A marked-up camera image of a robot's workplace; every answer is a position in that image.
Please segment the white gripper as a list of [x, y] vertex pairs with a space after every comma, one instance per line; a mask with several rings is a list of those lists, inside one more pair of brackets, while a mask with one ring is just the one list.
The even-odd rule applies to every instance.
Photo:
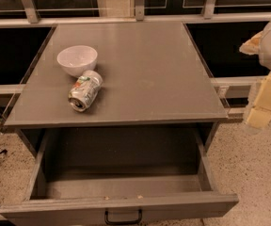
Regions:
[[[271, 20], [259, 32], [244, 42], [239, 51], [246, 55], [258, 55], [260, 64], [271, 70]], [[250, 89], [245, 110], [245, 125], [261, 130], [271, 122], [271, 73], [256, 82]]]

